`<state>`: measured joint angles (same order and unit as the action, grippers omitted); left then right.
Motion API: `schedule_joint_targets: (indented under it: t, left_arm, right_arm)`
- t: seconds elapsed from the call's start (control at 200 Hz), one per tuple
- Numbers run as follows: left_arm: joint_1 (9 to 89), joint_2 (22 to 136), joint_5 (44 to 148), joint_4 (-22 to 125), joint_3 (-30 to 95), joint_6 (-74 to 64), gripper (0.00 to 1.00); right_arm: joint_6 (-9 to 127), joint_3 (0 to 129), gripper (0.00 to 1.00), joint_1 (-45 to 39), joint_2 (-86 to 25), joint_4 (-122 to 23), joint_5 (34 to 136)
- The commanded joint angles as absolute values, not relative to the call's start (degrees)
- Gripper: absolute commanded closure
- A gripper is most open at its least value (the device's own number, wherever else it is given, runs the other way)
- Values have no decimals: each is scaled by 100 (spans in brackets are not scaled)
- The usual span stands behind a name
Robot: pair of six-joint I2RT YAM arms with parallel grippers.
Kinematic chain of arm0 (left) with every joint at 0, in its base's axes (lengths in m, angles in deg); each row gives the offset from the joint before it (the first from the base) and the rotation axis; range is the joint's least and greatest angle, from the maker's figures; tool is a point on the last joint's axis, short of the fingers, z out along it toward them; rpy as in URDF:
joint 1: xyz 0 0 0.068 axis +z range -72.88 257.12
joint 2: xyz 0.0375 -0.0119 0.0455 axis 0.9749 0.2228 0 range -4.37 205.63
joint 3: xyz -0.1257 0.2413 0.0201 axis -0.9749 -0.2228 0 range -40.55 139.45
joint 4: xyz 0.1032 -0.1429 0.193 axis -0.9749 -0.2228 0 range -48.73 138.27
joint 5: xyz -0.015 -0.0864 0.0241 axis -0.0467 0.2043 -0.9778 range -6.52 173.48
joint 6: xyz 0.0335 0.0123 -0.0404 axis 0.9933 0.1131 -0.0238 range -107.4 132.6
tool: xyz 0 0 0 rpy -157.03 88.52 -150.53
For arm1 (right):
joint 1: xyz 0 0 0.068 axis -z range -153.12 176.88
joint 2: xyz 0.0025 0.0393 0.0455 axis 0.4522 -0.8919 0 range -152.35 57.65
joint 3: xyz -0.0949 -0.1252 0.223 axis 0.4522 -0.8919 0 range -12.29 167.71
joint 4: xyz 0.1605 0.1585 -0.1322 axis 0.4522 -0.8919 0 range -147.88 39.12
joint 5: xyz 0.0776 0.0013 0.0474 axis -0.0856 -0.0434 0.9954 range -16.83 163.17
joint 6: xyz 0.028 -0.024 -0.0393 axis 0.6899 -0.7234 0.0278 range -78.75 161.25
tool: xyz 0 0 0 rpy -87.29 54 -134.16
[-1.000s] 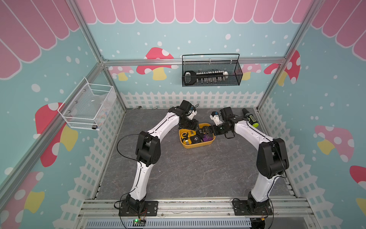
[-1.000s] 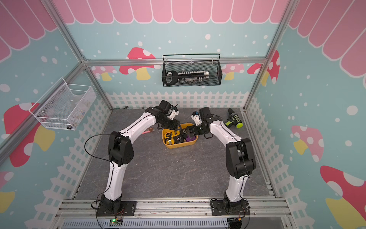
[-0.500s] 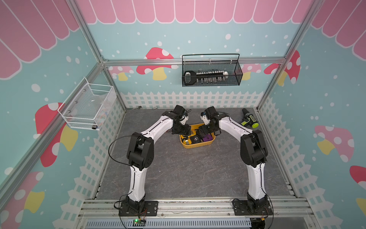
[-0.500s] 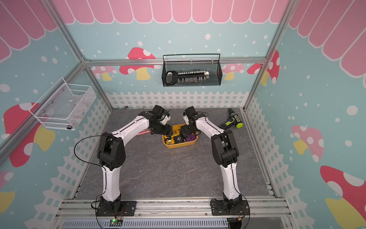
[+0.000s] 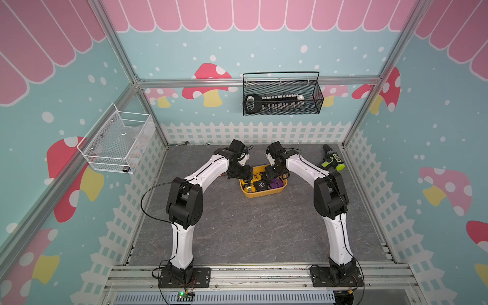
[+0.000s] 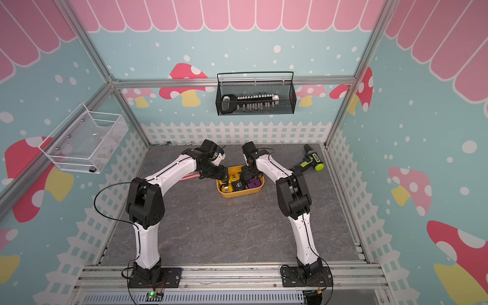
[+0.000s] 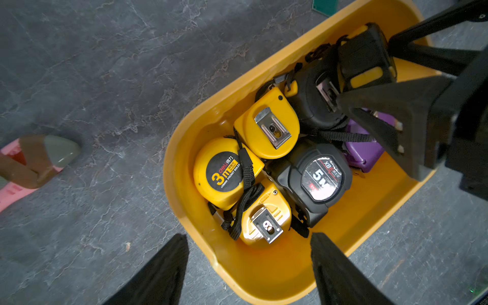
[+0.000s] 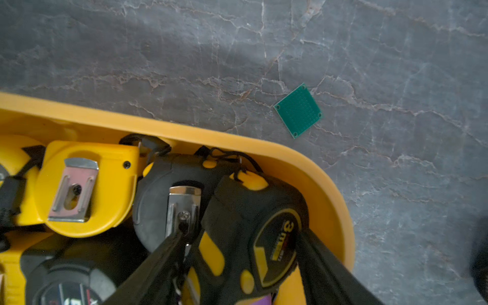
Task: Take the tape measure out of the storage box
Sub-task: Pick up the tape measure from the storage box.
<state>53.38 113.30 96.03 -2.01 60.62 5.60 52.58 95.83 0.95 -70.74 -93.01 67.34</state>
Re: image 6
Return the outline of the yellow plastic storage box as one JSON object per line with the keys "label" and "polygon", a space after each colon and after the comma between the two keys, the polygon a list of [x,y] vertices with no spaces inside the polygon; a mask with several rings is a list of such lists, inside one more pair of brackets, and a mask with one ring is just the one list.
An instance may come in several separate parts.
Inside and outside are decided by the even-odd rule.
{"label": "yellow plastic storage box", "polygon": [[[242,166],[244,166],[244,165],[232,166],[228,169],[229,170],[229,181],[227,182],[228,184],[231,184],[233,181],[236,181],[236,180],[241,180],[241,167]],[[246,196],[249,194],[259,193],[265,184],[264,175],[263,174],[257,174],[256,179],[260,179],[263,183],[263,185],[260,188],[249,189],[247,187],[248,181],[243,181],[246,185],[246,188],[244,191],[232,192],[232,193],[222,193],[221,192],[221,185],[227,184],[227,183],[223,183],[223,182],[218,180],[217,181],[217,190],[224,198],[236,198],[239,196]]]}

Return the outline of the purple tape measure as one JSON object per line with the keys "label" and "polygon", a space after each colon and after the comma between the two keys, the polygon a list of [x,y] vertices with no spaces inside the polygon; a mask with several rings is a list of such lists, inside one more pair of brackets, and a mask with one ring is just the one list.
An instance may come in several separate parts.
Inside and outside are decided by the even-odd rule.
{"label": "purple tape measure", "polygon": [[255,188],[260,188],[263,185],[262,181],[260,179],[250,179],[247,183],[247,187],[249,189],[255,189]]}

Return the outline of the black 5M tape measure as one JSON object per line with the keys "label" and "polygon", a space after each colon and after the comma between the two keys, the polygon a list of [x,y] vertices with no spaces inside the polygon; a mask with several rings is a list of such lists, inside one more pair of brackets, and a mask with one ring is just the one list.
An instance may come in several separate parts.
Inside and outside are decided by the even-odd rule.
{"label": "black 5M tape measure", "polygon": [[233,192],[244,191],[246,188],[245,183],[242,180],[236,180],[231,183]]}

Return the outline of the small yellow tape measure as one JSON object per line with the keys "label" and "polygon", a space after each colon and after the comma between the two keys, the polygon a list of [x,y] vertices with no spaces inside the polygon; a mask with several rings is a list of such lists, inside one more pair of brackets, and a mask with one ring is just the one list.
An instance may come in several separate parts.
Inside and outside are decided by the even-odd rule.
{"label": "small yellow tape measure", "polygon": [[232,188],[232,185],[231,184],[222,184],[221,185],[221,192],[222,193],[232,193],[233,192],[233,188]]}

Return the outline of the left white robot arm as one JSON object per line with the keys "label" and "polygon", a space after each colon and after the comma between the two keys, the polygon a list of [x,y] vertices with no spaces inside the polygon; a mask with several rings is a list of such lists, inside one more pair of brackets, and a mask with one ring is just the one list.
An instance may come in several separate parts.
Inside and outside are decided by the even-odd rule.
{"label": "left white robot arm", "polygon": [[165,193],[193,172],[198,172],[201,179],[227,182],[228,169],[221,164],[224,159],[223,148],[205,140],[200,147],[183,151],[170,165],[155,174],[131,181],[126,211],[135,230],[137,253],[133,263],[133,282],[154,286],[163,281],[157,240],[159,223],[165,214]]}

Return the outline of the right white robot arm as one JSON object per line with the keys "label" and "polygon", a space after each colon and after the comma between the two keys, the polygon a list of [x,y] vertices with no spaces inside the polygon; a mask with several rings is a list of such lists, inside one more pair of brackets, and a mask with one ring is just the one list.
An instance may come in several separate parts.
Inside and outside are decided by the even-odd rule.
{"label": "right white robot arm", "polygon": [[279,164],[266,149],[250,141],[242,146],[246,165],[252,174],[268,176],[274,182],[280,211],[288,218],[297,248],[299,279],[306,284],[320,276],[324,268],[311,231],[312,199],[304,176]]}

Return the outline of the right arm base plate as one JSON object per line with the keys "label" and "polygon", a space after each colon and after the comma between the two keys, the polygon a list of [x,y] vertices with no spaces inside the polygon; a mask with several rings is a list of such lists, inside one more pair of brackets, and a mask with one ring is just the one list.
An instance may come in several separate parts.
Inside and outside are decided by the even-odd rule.
{"label": "right arm base plate", "polygon": [[328,267],[307,273],[298,266],[284,264],[280,267],[280,276],[284,287],[334,287],[332,274]]}

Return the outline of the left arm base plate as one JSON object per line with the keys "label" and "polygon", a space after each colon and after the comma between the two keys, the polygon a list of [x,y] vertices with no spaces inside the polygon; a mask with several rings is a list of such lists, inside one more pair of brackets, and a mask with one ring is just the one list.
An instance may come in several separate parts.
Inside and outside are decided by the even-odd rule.
{"label": "left arm base plate", "polygon": [[155,266],[145,269],[134,265],[128,281],[129,288],[178,288],[182,279],[182,268]]}

